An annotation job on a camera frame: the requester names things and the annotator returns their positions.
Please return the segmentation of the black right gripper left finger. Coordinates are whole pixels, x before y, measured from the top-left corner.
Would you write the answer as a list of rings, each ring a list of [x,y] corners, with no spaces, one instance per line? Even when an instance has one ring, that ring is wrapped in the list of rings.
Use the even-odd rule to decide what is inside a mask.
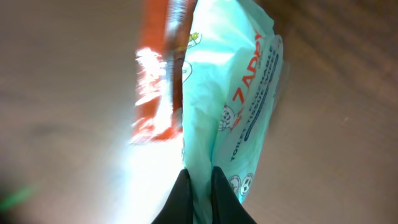
[[[182,169],[165,205],[152,224],[192,224],[193,195],[188,170]]]

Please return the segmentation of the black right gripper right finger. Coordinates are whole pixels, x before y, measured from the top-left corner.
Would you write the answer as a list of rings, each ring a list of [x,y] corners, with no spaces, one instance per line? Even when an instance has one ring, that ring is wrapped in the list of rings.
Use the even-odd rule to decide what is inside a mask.
[[[220,167],[211,174],[212,224],[256,224],[240,204]]]

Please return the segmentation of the teal tissue pack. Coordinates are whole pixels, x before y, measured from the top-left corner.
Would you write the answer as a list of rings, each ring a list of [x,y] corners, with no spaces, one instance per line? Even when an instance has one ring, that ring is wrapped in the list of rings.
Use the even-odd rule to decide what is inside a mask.
[[[193,221],[210,223],[211,173],[224,172],[237,200],[257,169],[283,64],[282,38],[254,1],[198,1],[183,73],[183,162]]]

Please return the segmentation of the orange snack bar wrapper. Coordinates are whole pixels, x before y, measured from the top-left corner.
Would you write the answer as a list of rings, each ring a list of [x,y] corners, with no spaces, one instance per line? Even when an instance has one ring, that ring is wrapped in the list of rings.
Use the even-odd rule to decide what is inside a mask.
[[[168,141],[182,133],[182,67],[197,0],[144,1],[132,144]]]

